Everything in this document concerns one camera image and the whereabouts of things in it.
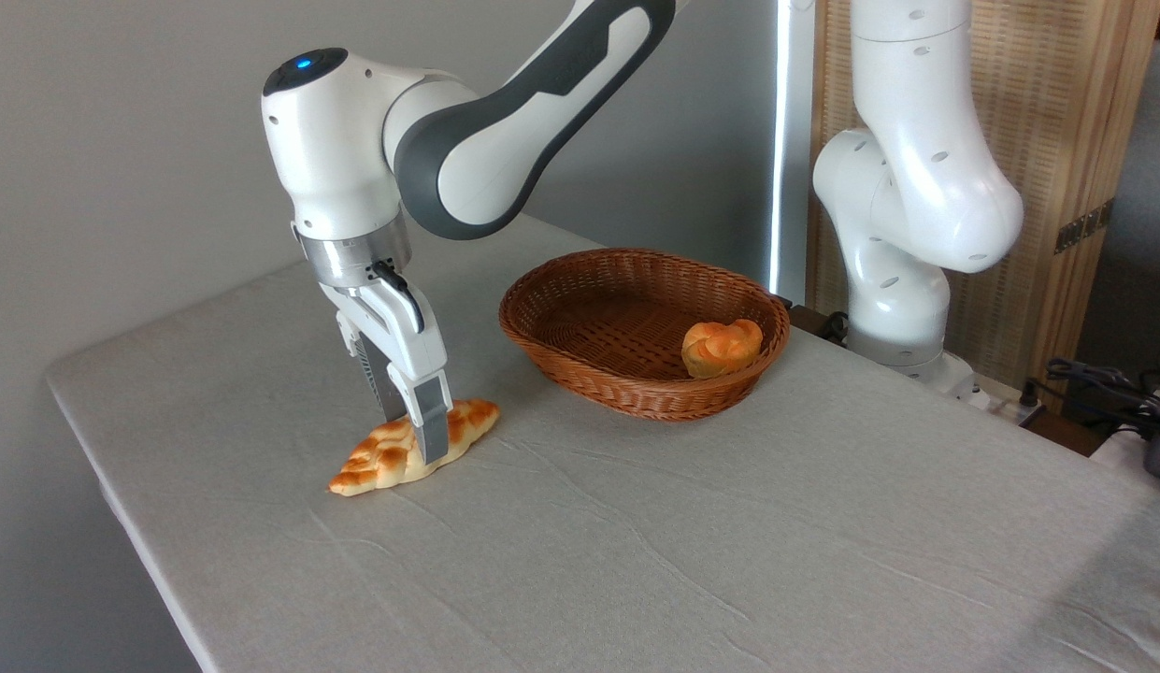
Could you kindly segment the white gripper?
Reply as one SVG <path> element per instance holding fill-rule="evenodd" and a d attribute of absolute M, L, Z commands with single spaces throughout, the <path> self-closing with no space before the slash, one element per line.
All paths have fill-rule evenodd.
<path fill-rule="evenodd" d="M 367 285 L 320 289 L 338 307 L 346 349 L 365 374 L 382 422 L 407 412 L 425 465 L 438 463 L 449 451 L 452 401 L 444 375 L 448 357 L 429 299 L 399 274 Z M 396 371 L 390 379 L 389 363 Z"/>

